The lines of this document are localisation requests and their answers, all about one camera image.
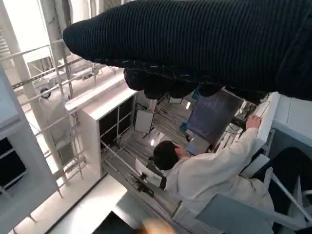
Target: screen display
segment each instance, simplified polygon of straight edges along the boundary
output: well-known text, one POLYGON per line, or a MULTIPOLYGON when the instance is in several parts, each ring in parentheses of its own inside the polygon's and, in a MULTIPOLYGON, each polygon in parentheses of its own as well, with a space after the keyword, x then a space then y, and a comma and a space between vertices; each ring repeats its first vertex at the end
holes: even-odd
POLYGON ((215 145, 243 100, 223 90, 210 97, 199 96, 187 128, 215 145))

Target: dark hair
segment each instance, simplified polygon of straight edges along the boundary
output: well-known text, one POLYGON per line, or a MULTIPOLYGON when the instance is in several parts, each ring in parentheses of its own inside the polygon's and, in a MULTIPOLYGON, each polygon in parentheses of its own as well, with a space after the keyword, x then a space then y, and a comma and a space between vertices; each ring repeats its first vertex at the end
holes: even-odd
POLYGON ((169 170, 179 161, 176 146, 169 140, 159 143, 154 149, 153 162, 160 170, 169 170))

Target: blurry hand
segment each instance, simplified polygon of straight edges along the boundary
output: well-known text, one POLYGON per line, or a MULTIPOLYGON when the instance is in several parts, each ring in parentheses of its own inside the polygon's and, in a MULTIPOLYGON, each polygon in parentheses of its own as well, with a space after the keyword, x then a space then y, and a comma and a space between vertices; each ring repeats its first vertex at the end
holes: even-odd
POLYGON ((250 116, 246 123, 246 129, 256 128, 259 129, 262 118, 258 116, 250 116))

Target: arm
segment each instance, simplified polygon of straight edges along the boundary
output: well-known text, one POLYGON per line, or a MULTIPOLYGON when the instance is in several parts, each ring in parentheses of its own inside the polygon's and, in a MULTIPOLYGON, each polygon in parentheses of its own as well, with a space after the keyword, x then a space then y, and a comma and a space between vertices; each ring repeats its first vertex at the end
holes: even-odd
POLYGON ((261 118, 249 118, 246 124, 247 130, 240 139, 216 155, 216 160, 219 162, 222 171, 229 173, 229 176, 240 173, 250 163, 253 156, 250 153, 257 137, 260 123, 261 118))

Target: white jacket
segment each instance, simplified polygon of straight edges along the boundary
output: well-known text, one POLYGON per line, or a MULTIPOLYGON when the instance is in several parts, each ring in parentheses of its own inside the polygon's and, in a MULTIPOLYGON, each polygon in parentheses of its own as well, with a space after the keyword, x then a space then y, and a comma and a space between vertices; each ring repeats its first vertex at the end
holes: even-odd
POLYGON ((166 190, 197 215, 217 193, 274 210, 268 186, 240 175, 252 158, 257 129, 248 129, 237 142, 216 154, 184 157, 166 171, 166 190))

